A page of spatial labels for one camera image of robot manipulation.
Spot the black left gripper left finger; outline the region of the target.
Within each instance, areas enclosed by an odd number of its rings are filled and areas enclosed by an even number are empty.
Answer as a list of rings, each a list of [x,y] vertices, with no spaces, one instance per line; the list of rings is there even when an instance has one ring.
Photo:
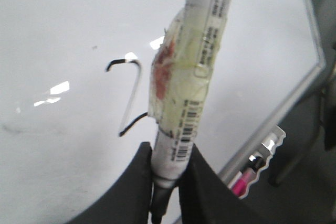
[[[69,223],[147,223],[152,196],[150,143],[142,142],[122,175]]]

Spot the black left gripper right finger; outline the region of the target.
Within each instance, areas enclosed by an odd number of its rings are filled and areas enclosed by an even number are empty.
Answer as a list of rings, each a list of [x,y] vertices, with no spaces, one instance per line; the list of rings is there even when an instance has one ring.
[[[223,184],[195,145],[178,188],[182,223],[265,223]]]

